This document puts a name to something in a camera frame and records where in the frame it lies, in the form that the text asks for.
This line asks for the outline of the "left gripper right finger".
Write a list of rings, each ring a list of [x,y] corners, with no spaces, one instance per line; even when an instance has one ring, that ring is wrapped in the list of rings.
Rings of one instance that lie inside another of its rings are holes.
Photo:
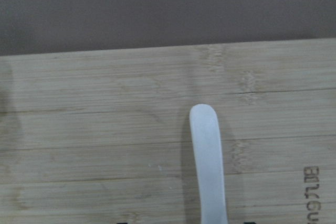
[[[256,224],[256,223],[253,221],[249,221],[249,222],[243,222],[243,224]]]

